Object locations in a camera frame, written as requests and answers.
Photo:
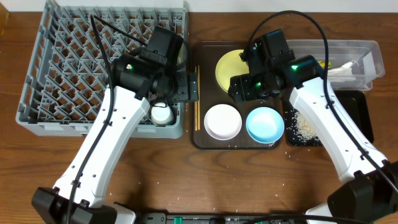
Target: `light blue plate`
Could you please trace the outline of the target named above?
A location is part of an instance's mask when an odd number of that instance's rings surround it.
[[[246,129],[256,142],[270,144],[282,137],[285,124],[282,116],[276,110],[260,107],[249,113],[246,119]]]

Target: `wooden table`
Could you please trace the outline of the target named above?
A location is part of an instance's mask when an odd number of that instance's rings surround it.
[[[190,13],[190,43],[247,40],[265,13]],[[366,93],[374,145],[398,160],[398,14],[311,14],[329,39],[375,40],[386,76]],[[36,136],[15,122],[40,13],[11,13],[0,40],[0,223],[42,223],[30,204],[37,187],[52,187],[84,138]],[[309,21],[282,16],[259,34],[284,30],[287,39],[319,39]],[[188,133],[180,139],[131,139],[113,173],[107,201],[137,212],[304,212],[341,184],[322,147],[273,151],[200,151]],[[398,214],[378,223],[396,223]]]

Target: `yellow plate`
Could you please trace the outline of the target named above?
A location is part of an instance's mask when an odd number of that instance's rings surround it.
[[[231,77],[249,73],[246,62],[242,62],[239,56],[243,50],[233,50],[224,54],[216,66],[216,79],[220,87],[228,92]]]

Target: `white background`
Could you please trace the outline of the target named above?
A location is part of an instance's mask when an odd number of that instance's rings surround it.
[[[43,11],[45,0],[0,0],[9,11]],[[60,6],[183,7],[183,0],[58,0]],[[398,12],[398,0],[186,0],[191,12]]]

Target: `black tray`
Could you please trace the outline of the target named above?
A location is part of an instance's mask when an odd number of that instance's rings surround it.
[[[190,139],[192,144],[199,149],[273,149],[282,138],[273,144],[261,144],[253,140],[246,131],[246,118],[248,114],[262,106],[270,107],[280,112],[280,100],[253,100],[235,104],[217,83],[215,70],[218,60],[226,53],[243,49],[244,43],[239,42],[200,42],[193,50],[193,67],[200,66],[200,130],[195,130],[195,110],[192,110],[192,125]],[[228,104],[235,107],[242,117],[242,128],[239,134],[230,140],[220,141],[212,138],[203,124],[206,112],[218,104]]]
[[[365,135],[369,142],[373,143],[373,131],[372,124],[369,117],[368,105],[366,104],[366,98],[363,92],[356,90],[341,90],[335,91],[335,94],[340,101],[343,108],[347,111],[348,115],[355,122],[359,130]],[[294,114],[297,112],[296,109],[288,101],[283,101],[283,115],[285,120],[285,135],[286,141],[292,146],[322,146],[318,137],[310,139],[306,142],[301,141],[295,132],[295,120],[293,119]]]

